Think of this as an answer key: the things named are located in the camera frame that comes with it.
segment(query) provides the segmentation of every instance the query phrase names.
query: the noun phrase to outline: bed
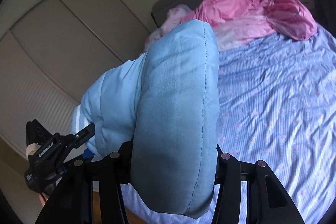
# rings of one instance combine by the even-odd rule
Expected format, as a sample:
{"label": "bed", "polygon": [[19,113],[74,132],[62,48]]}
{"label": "bed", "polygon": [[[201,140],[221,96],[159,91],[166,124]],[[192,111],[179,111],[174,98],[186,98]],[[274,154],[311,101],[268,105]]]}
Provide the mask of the bed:
{"label": "bed", "polygon": [[[176,4],[195,8],[202,0],[160,0],[157,26]],[[241,161],[265,160],[298,207],[306,224],[335,212],[336,40],[320,25],[308,41],[274,33],[220,52],[218,144]],[[125,205],[147,223],[210,223],[210,210],[197,220],[150,211],[130,185]],[[241,215],[246,220],[246,185]]]}

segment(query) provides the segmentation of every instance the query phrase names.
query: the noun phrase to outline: blue fabric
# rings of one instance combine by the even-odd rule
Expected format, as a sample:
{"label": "blue fabric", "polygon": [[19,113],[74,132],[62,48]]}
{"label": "blue fabric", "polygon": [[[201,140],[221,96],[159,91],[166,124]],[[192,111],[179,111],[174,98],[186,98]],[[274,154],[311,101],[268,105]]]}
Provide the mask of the blue fabric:
{"label": "blue fabric", "polygon": [[[289,192],[306,224],[316,224],[336,196],[336,40],[323,27],[308,41],[280,34],[219,54],[217,138],[239,160],[265,160]],[[211,223],[149,210],[132,186],[125,205],[148,224]],[[246,221],[242,186],[239,223]]]}
{"label": "blue fabric", "polygon": [[131,184],[149,208],[198,218],[208,211],[217,163],[218,49],[208,23],[179,25],[147,54],[104,73],[73,114],[90,122],[86,145],[104,157],[134,134]]}

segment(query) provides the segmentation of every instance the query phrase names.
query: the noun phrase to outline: screw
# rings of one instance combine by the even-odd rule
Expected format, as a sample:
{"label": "screw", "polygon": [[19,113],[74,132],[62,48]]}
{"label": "screw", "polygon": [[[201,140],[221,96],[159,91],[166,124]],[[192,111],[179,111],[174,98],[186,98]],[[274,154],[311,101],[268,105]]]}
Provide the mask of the screw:
{"label": "screw", "polygon": [[117,159],[117,158],[119,158],[119,156],[120,156],[120,154],[119,154],[118,152],[112,152],[112,153],[110,154],[110,157],[111,157],[112,159]]}
{"label": "screw", "polygon": [[223,160],[228,160],[229,158],[231,158],[231,156],[230,156],[230,154],[228,154],[228,153],[222,153],[222,154],[221,154],[221,158],[222,158]]}
{"label": "screw", "polygon": [[265,167],[267,164],[263,160],[258,160],[258,165],[260,167]]}
{"label": "screw", "polygon": [[82,160],[75,160],[75,162],[73,163],[74,166],[81,166],[83,164]]}

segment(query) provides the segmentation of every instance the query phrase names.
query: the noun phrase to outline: logo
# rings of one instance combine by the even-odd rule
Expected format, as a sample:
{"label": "logo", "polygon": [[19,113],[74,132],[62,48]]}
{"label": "logo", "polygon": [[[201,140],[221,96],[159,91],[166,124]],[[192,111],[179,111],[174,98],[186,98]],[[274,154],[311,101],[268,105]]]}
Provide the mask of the logo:
{"label": "logo", "polygon": [[44,149],[41,154],[39,154],[39,157],[42,157],[44,155],[44,153],[47,152],[50,149],[50,147],[52,147],[53,145],[54,145],[54,143],[51,143],[50,145],[48,145],[48,147],[46,149]]}

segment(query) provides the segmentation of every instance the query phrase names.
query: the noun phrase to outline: stitched seam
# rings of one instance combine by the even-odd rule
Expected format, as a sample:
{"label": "stitched seam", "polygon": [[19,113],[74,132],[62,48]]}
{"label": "stitched seam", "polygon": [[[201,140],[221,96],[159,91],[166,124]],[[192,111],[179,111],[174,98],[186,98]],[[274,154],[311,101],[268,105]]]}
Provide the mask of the stitched seam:
{"label": "stitched seam", "polygon": [[197,180],[194,186],[194,190],[193,193],[191,195],[191,199],[190,202],[188,204],[187,209],[185,210],[184,214],[190,209],[190,203],[193,200],[193,196],[194,196],[194,192],[195,192],[195,188],[196,185],[198,183],[198,179],[200,177],[200,172],[201,172],[201,163],[202,163],[202,150],[203,150],[203,130],[204,130],[204,100],[205,100],[205,92],[206,92],[206,87],[207,87],[207,59],[208,59],[208,55],[207,55],[207,43],[206,43],[206,39],[205,39],[205,26],[204,26],[204,22],[203,22],[203,32],[204,32],[204,45],[205,45],[205,83],[204,83],[204,94],[203,94],[203,105],[202,105],[202,138],[201,138],[201,160],[199,161],[199,169],[198,169],[198,175],[197,175]]}

